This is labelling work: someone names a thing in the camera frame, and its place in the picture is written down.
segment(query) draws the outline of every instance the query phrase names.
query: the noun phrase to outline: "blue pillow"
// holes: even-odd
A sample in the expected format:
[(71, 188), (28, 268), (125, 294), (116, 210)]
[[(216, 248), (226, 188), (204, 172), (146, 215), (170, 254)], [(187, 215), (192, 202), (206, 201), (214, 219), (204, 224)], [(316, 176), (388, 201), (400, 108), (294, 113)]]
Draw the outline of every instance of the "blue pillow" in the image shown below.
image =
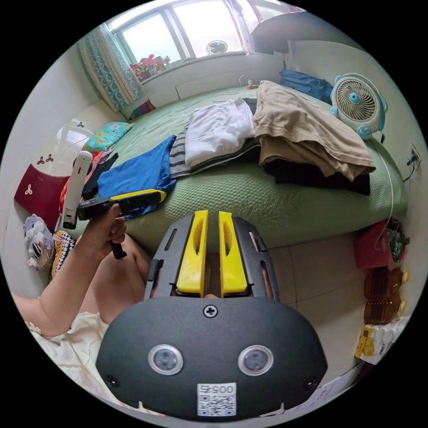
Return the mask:
[(330, 94), (333, 87), (326, 80), (293, 70), (282, 70), (280, 75), (280, 85), (297, 89), (331, 105)]
[(101, 152), (113, 146), (135, 125), (135, 123), (110, 122), (96, 132), (82, 147), (90, 153)]

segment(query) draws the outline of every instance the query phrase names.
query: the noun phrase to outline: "camera lens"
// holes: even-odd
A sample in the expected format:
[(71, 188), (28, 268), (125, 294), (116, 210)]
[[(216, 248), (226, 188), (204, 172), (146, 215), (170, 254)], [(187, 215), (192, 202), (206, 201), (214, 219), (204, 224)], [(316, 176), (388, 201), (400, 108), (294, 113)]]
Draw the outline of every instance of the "camera lens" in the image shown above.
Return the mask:
[(273, 354), (270, 349), (253, 345), (244, 349), (238, 358), (239, 369), (248, 376), (260, 376), (273, 365)]
[(150, 367), (161, 375), (175, 375), (183, 368), (183, 357), (171, 345), (157, 345), (148, 354)]

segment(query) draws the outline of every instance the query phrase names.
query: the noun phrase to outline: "windowsill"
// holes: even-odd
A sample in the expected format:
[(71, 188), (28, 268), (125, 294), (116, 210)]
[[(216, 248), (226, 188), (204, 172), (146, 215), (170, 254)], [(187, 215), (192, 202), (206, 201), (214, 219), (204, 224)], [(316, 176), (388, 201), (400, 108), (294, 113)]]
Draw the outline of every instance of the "windowsill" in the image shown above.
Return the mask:
[(177, 70), (181, 67), (186, 67), (190, 64), (195, 64), (196, 62), (209, 61), (215, 58), (236, 57), (236, 56), (242, 56), (246, 54), (247, 54), (246, 52), (229, 52), (229, 53), (223, 53), (220, 55), (207, 55), (206, 57), (200, 57), (200, 58), (188, 58), (183, 60), (183, 62), (181, 62), (180, 64), (177, 64), (176, 66), (172, 66), (171, 68), (167, 68), (166, 70), (159, 71), (154, 76), (151, 76), (140, 83), (142, 86), (144, 86), (146, 83), (151, 82), (152, 80), (156, 79), (159, 76), (163, 76), (164, 74), (170, 73), (171, 71)]

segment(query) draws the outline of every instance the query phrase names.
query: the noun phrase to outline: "window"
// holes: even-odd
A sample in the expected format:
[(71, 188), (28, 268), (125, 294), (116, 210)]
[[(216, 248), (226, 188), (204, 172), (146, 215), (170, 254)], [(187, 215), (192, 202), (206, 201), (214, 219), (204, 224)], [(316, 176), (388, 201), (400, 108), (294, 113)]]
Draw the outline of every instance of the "window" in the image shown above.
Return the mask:
[(180, 60), (175, 42), (160, 14), (144, 19), (122, 34), (136, 62), (151, 54), (162, 58), (168, 56), (171, 62)]
[(223, 0), (207, 0), (174, 6), (196, 58), (208, 55), (207, 45), (224, 41), (227, 52), (243, 50), (232, 15)]
[[(143, 81), (163, 70), (163, 63), (174, 66), (213, 54), (207, 51), (210, 42), (225, 42), (226, 53), (251, 50), (249, 34), (260, 22), (298, 10), (279, 0), (154, 0), (110, 19), (107, 25)], [(156, 66), (149, 70), (139, 63), (150, 55)]]

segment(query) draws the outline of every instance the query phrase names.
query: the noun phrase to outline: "small fan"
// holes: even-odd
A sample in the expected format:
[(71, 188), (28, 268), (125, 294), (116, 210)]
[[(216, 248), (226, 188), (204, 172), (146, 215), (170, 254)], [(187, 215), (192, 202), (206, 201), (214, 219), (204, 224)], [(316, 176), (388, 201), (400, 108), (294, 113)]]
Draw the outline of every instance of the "small fan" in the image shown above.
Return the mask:
[(330, 112), (367, 140), (385, 125), (387, 103), (376, 86), (356, 73), (337, 76)]
[(227, 51), (227, 43), (221, 40), (214, 40), (208, 43), (206, 51), (209, 55), (224, 54)]

